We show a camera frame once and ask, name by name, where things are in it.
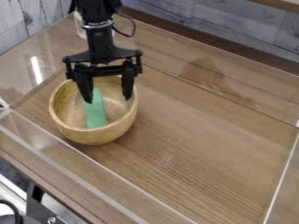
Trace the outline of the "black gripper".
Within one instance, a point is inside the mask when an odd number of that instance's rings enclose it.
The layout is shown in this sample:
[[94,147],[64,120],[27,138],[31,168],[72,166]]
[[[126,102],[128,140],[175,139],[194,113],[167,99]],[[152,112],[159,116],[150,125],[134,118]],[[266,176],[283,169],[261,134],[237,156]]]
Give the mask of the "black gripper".
[[122,88],[126,100],[132,98],[135,76],[143,72],[140,50],[119,48],[114,43],[114,26],[83,26],[88,38],[88,50],[62,61],[67,68],[67,78],[75,79],[79,92],[88,104],[94,100],[94,76],[122,73]]

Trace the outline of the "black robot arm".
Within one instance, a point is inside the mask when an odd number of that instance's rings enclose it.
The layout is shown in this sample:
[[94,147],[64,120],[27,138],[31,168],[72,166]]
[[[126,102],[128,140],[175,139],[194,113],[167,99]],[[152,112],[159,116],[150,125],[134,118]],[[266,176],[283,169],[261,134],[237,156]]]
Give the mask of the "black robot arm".
[[87,33],[88,50],[66,56],[62,61],[67,68],[67,79],[76,82],[87,103],[94,101],[95,77],[119,74],[123,96],[128,100],[134,94],[135,78],[143,72],[143,52],[119,48],[114,42],[112,32],[128,38],[136,32],[127,34],[115,27],[115,14],[132,20],[119,12],[122,5],[122,0],[75,0],[75,7],[82,17],[80,27]]

